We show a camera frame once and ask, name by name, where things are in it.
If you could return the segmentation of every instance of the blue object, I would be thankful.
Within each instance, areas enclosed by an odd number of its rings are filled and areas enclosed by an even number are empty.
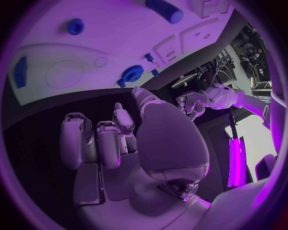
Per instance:
[[[141,78],[141,75],[144,73],[142,66],[131,66],[122,73],[122,79],[117,81],[117,84],[124,88],[125,82],[134,82]]]
[[[145,58],[147,59],[147,61],[153,63],[154,58],[151,56],[151,54],[146,54],[146,55],[145,55]]]
[[[123,79],[120,79],[117,81],[117,84],[121,87],[121,88],[124,88],[126,85],[125,85],[125,81],[123,81]]]
[[[146,7],[152,9],[156,13],[160,14],[171,24],[180,22],[183,19],[183,11],[170,3],[163,0],[146,0]]]
[[[152,70],[151,72],[154,75],[154,77],[158,77],[159,76],[159,72],[156,69]]]
[[[82,22],[81,19],[79,18],[76,18],[76,19],[73,19],[70,23],[69,23],[69,26],[68,26],[68,32],[71,34],[71,35],[78,35],[80,34],[84,29],[84,24]]]
[[[14,80],[17,88],[22,88],[26,85],[26,71],[26,57],[22,57],[14,69]]]

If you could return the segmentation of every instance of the white robotic arm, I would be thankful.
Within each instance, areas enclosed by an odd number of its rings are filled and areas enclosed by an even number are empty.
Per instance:
[[[205,112],[205,107],[212,109],[226,109],[232,105],[246,108],[264,120],[264,126],[270,128],[269,105],[260,99],[245,95],[241,90],[235,90],[222,84],[213,84],[206,91],[187,92],[177,99],[178,107],[188,114],[193,121]]]

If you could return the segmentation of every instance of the purple light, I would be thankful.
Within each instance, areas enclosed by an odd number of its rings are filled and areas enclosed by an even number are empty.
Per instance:
[[[228,187],[246,184],[246,151],[244,139],[230,141],[230,170]]]

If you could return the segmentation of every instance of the robotic hand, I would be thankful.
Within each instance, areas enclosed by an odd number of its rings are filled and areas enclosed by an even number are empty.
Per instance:
[[[235,106],[237,108],[244,107],[260,116],[264,121],[263,125],[270,129],[270,104],[256,97],[245,95],[241,90],[235,90],[222,84],[215,83],[206,91],[187,92],[176,100],[178,108],[188,114],[192,121],[205,112],[205,107],[219,110]]]

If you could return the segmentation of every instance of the purple led strip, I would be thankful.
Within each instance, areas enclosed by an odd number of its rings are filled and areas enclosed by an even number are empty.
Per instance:
[[[244,138],[230,141],[230,170],[228,187],[246,184],[247,174],[246,151]]]

